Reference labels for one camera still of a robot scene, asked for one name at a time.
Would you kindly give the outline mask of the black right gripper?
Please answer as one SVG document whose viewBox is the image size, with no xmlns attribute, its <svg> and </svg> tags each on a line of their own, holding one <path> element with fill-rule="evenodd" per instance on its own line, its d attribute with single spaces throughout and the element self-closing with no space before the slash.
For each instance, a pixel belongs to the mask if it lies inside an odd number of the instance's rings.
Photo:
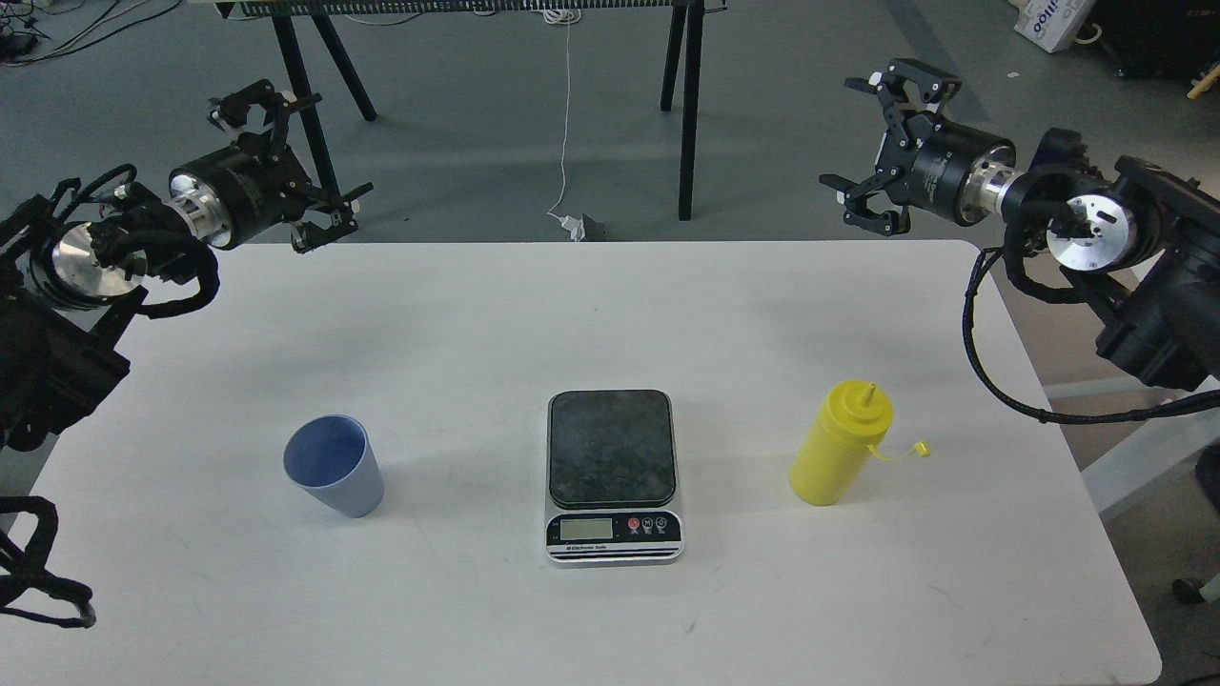
<svg viewBox="0 0 1220 686">
<path fill-rule="evenodd" d="M 1015 144 L 938 117 L 963 90 L 959 74 L 916 59 L 893 59 L 843 85 L 876 96 L 884 125 L 906 126 L 905 138 L 884 132 L 882 168 L 866 179 L 819 175 L 819 183 L 837 193 L 845 225 L 897 237 L 910 231 L 908 208 L 963 227 L 1000 212 L 1000 189 L 1015 175 Z M 874 212 L 870 200 L 881 190 L 897 209 Z"/>
</svg>

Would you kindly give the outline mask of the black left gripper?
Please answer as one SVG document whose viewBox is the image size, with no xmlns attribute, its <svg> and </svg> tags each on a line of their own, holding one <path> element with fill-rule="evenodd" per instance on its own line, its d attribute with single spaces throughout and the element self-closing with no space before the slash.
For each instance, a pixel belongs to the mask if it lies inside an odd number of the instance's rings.
<svg viewBox="0 0 1220 686">
<path fill-rule="evenodd" d="M 318 92 L 293 96 L 276 92 L 270 81 L 256 81 L 240 92 L 211 96 L 207 122 L 220 131 L 240 133 L 250 110 L 264 111 L 270 133 L 244 131 L 218 151 L 174 168 L 170 175 L 170 208 L 196 239 L 232 251 L 274 225 L 292 225 L 292 248 L 316 251 L 360 231 L 360 199 L 375 190 L 364 183 L 348 192 L 314 186 L 314 179 L 288 146 L 293 114 L 314 111 Z M 326 226 L 306 221 L 304 212 L 325 214 Z"/>
</svg>

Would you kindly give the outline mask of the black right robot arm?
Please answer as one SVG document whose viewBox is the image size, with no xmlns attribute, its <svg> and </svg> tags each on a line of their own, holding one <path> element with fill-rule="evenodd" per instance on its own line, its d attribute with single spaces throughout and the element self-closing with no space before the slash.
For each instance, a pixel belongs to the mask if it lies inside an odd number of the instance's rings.
<svg viewBox="0 0 1220 686">
<path fill-rule="evenodd" d="M 884 134 L 863 181 L 821 175 L 836 192 L 845 225 L 884 237 L 910 229 L 911 210 L 972 227 L 1004 222 L 999 247 L 980 251 L 965 293 L 967 363 L 989 394 L 1042 424 L 1097 425 L 1177 417 L 1218 408 L 1200 391 L 1219 367 L 1218 200 L 1160 166 L 1122 155 L 1116 177 L 1089 162 L 1077 131 L 1042 135 L 1019 168 L 1005 135 L 972 129 L 943 112 L 963 79 L 915 59 L 893 59 L 844 85 L 875 96 Z M 1085 304 L 1102 322 L 1096 352 L 1154 388 L 1181 391 L 1158 406 L 1107 415 L 1050 413 L 1021 403 L 989 378 L 974 341 L 975 299 L 989 269 L 1050 304 Z"/>
</svg>

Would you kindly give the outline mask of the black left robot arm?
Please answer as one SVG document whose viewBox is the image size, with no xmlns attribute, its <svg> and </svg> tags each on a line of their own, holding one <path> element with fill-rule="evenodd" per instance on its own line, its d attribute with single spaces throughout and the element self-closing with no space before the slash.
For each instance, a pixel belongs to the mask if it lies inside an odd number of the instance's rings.
<svg viewBox="0 0 1220 686">
<path fill-rule="evenodd" d="M 220 292 L 218 251 L 277 225 L 294 251 L 357 229 L 357 199 L 327 190 L 292 151 L 293 96 L 270 81 L 211 100 L 207 118 L 231 143 L 170 175 L 170 199 L 138 181 L 134 165 L 89 183 L 61 181 L 2 221 L 2 446 L 41 447 L 95 413 L 131 372 L 116 350 L 137 316 L 196 312 Z"/>
</svg>

